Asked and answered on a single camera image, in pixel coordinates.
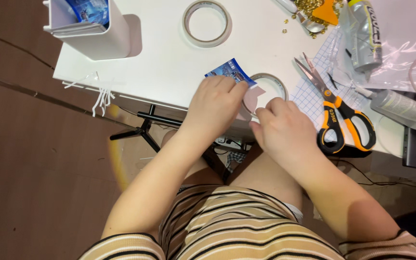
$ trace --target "tape roll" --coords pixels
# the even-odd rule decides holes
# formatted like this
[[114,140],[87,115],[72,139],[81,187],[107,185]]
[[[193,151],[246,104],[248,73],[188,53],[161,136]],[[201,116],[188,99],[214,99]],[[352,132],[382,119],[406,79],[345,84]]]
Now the tape roll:
[[[285,85],[283,85],[283,82],[281,80],[279,80],[279,78],[277,78],[276,76],[269,74],[269,73],[258,73],[258,74],[254,74],[250,77],[252,80],[257,80],[257,79],[268,79],[271,80],[273,82],[275,82],[275,84],[277,85],[277,89],[280,91],[281,93],[281,98],[283,98],[283,100],[287,101],[288,100],[288,91],[286,90]],[[246,106],[245,102],[242,100],[242,106],[251,114],[251,115],[256,115],[254,111],[250,111],[248,109],[248,107]]]
[[[189,21],[192,14],[200,8],[212,8],[217,10],[226,21],[226,27],[224,28],[224,31],[219,35],[216,39],[209,40],[209,41],[203,41],[195,38],[191,33],[189,29]],[[184,28],[184,33],[186,34],[188,40],[202,48],[211,48],[214,46],[218,46],[219,44],[222,44],[227,40],[229,37],[231,31],[232,31],[232,20],[229,13],[226,11],[226,9],[220,4],[215,1],[196,1],[192,3],[184,12],[184,17],[182,18],[182,27]]]

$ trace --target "grid paper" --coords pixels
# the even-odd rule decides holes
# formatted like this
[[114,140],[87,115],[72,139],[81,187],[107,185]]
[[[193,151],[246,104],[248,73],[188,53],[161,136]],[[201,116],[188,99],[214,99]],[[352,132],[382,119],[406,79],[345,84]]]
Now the grid paper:
[[[340,96],[351,108],[360,110],[367,103],[367,99],[353,88],[343,86],[337,82],[335,82],[335,85],[338,87],[338,90],[336,90],[327,74],[327,72],[330,74],[333,73],[333,68],[330,68],[330,56],[332,55],[332,51],[338,51],[337,48],[342,36],[341,30],[333,30],[313,58],[312,63],[320,73],[320,77],[335,96]],[[306,75],[296,84],[296,88],[291,94],[291,100],[311,119],[317,130],[322,128],[322,124],[324,123],[324,98]],[[343,124],[344,121],[338,113],[337,117],[340,124]],[[336,139],[337,136],[334,132],[325,137],[326,142],[336,141]]]

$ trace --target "striped clothing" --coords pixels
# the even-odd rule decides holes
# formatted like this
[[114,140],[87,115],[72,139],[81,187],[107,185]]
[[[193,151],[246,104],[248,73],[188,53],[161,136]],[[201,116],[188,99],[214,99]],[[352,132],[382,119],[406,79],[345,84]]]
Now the striped clothing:
[[177,194],[159,230],[102,239],[81,260],[99,259],[416,259],[416,238],[343,243],[339,250],[300,225],[294,213],[262,192],[198,185]]

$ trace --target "white storage box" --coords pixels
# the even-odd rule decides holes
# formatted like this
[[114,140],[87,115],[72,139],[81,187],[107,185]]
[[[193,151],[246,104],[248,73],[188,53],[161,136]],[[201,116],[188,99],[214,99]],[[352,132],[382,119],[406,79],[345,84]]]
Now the white storage box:
[[[69,5],[65,0],[46,0],[49,8],[49,26],[55,28],[70,24],[66,17]],[[126,57],[131,50],[130,28],[113,0],[109,0],[109,27],[102,33],[75,36],[55,36],[92,60],[107,60]]]

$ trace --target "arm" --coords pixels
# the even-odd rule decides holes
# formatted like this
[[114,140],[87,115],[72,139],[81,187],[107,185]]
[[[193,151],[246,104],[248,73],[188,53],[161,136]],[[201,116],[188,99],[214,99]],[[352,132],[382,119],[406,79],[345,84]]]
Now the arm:
[[187,172],[234,121],[247,89],[246,82],[235,84],[224,76],[201,82],[179,131],[113,206],[102,238],[122,233],[155,235]]
[[251,122],[263,150],[295,178],[324,221],[341,238],[382,241],[400,228],[361,186],[342,173],[317,147],[316,130],[292,101],[271,100]]

